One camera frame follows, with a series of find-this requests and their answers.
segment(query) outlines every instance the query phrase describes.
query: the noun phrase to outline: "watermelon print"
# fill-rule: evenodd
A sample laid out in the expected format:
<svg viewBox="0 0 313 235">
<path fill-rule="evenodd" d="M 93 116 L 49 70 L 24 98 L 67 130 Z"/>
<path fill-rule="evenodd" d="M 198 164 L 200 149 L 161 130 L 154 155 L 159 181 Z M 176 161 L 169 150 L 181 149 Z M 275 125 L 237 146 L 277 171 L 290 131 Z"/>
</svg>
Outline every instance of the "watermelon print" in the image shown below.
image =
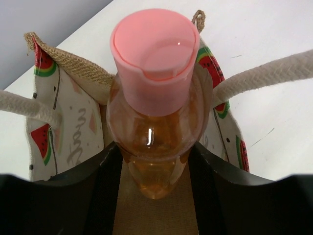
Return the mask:
<svg viewBox="0 0 313 235">
<path fill-rule="evenodd" d="M 57 69 L 57 63 L 38 46 L 35 39 L 35 71 L 34 74 L 39 77 L 49 77 L 54 74 Z"/>
<path fill-rule="evenodd" d="M 229 102 L 227 101 L 226 103 L 220 104 L 215 107 L 215 110 L 217 112 L 217 115 L 221 118 L 224 119 L 226 115 L 228 114 L 229 110 Z"/>
<path fill-rule="evenodd" d="M 49 139 L 49 124 L 46 124 L 30 133 L 35 144 L 38 146 L 44 165 L 47 165 L 51 157 L 51 146 Z"/>
<path fill-rule="evenodd" d="M 94 115 L 94 111 L 91 113 L 90 121 L 89 121 L 90 130 L 96 135 L 97 134 L 97 121 Z"/>
<path fill-rule="evenodd" d="M 236 148 L 237 148 L 237 156 L 238 156 L 240 169 L 249 172 L 249 163 L 248 163 L 248 155 L 246 152 L 246 144 L 244 141 L 240 140 L 238 136 L 236 136 Z"/>
<path fill-rule="evenodd" d="M 213 88 L 225 80 L 217 60 L 208 47 L 199 49 L 196 62 L 209 71 L 213 81 Z M 217 111 L 218 116 L 221 119 L 224 119 L 227 116 L 229 110 L 229 102 L 227 101 L 224 104 L 220 104 L 219 106 L 215 107 L 215 110 Z"/>
</svg>

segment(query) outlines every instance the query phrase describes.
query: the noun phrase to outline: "plastic bottle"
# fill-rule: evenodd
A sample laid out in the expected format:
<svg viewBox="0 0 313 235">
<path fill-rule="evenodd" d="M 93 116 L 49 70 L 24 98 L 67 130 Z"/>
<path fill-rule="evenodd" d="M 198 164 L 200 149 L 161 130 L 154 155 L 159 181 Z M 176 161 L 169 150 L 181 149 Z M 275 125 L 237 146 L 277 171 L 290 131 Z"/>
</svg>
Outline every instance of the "plastic bottle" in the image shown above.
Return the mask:
<svg viewBox="0 0 313 235">
<path fill-rule="evenodd" d="M 206 128 L 212 84 L 207 71 L 195 66 L 199 41 L 186 17 L 164 9 L 125 17 L 111 36 L 118 72 L 107 123 L 148 198 L 159 199 L 173 190 L 191 147 Z"/>
</svg>

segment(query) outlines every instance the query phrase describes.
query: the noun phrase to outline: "white surface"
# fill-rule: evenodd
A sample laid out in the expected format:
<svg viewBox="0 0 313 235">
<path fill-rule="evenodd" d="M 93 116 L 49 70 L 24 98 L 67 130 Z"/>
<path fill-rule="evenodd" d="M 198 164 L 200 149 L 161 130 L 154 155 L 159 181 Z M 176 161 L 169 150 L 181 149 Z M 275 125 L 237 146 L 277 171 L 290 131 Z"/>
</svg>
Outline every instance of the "white surface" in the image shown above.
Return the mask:
<svg viewBox="0 0 313 235">
<path fill-rule="evenodd" d="M 205 11 L 201 36 L 226 78 L 313 48 L 311 0 L 114 0 L 59 48 L 115 73 L 109 48 L 114 26 L 126 15 L 151 7 L 172 9 L 189 18 L 198 9 Z M 31 97 L 32 72 L 7 90 Z M 291 173 L 313 173 L 312 90 L 313 79 L 251 91 L 230 100 L 246 141 L 251 173 L 274 180 Z M 0 113 L 0 121 L 0 172 L 26 178 L 23 117 Z"/>
<path fill-rule="evenodd" d="M 35 31 L 57 46 L 103 9 L 111 0 L 1 0 L 0 89 L 6 88 L 33 65 L 27 58 L 23 34 Z"/>
</svg>

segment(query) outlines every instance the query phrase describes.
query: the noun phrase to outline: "orange liquid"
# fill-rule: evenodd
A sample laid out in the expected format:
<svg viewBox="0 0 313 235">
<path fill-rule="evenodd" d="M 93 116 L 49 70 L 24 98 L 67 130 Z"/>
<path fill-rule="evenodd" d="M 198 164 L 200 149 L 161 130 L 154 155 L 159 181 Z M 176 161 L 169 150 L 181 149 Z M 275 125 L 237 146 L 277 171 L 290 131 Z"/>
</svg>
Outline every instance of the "orange liquid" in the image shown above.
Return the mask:
<svg viewBox="0 0 313 235">
<path fill-rule="evenodd" d="M 108 127 L 146 197 L 160 199 L 174 189 L 207 121 L 203 106 L 202 91 L 192 82 L 189 99 L 178 111 L 164 117 L 145 116 L 126 102 L 116 76 L 107 107 Z"/>
</svg>

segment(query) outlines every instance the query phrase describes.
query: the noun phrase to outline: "rope handle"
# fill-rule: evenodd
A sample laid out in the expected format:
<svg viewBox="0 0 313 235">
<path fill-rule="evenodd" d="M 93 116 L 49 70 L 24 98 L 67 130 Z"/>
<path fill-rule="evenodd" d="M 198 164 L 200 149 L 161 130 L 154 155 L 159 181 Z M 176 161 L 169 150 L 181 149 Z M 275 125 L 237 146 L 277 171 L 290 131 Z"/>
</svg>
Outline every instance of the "rope handle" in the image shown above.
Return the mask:
<svg viewBox="0 0 313 235">
<path fill-rule="evenodd" d="M 201 10 L 198 10 L 194 14 L 191 22 L 196 25 L 198 32 L 201 33 L 202 30 L 204 29 L 205 13 Z"/>
<path fill-rule="evenodd" d="M 0 110 L 43 121 L 52 129 L 58 128 L 62 121 L 61 115 L 45 104 L 2 90 L 0 90 Z"/>
<path fill-rule="evenodd" d="M 274 60 L 226 79 L 213 89 L 213 107 L 254 89 L 313 77 L 313 50 Z"/>
</svg>

